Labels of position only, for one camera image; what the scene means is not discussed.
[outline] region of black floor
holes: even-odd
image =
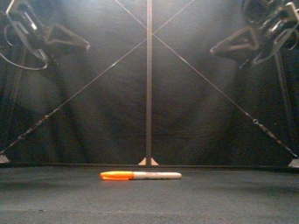
[[[297,174],[181,170],[180,180],[109,182],[106,170],[0,169],[0,223],[297,223]]]

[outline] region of metal rod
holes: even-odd
[[[297,134],[295,130],[295,114],[292,111],[292,103],[289,99],[288,85],[285,80],[285,70],[284,70],[280,52],[275,54],[275,66],[276,66],[277,79],[280,83],[280,90],[281,90],[281,96],[283,96],[283,102],[284,102],[284,115],[285,115],[288,130],[289,130],[291,145],[292,145],[292,148],[297,150],[299,142],[297,142]]]
[[[153,3],[146,0],[145,165],[152,165]]]

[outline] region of cable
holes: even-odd
[[[12,42],[8,40],[8,37],[6,37],[6,29],[10,25],[8,24],[4,28],[4,40],[5,40],[5,43],[9,45],[9,46],[13,46]]]
[[[40,70],[42,70],[42,69],[45,69],[48,67],[48,63],[46,62],[44,63],[44,67],[21,66],[21,65],[14,64],[1,53],[0,53],[0,56],[10,65],[13,65],[14,67],[18,67],[21,69],[25,69],[25,70],[40,71]]]

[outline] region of orange marker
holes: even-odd
[[[146,172],[146,171],[105,171],[100,175],[102,180],[130,180],[130,179],[180,179],[178,172]]]

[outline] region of black backdrop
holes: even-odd
[[[58,65],[42,72],[1,69],[1,145],[100,77],[5,154],[14,162],[137,164],[145,157],[145,42],[136,47],[145,40],[145,0],[54,3],[46,23],[62,23],[90,43],[90,50],[58,58]],[[154,35],[289,145],[275,61],[239,70],[233,61],[209,55],[243,26],[240,1],[153,0],[153,31],[161,27]],[[158,39],[153,38],[152,87],[156,162],[287,165],[289,153]],[[14,60],[18,52],[10,49]],[[29,55],[25,63],[33,64]]]

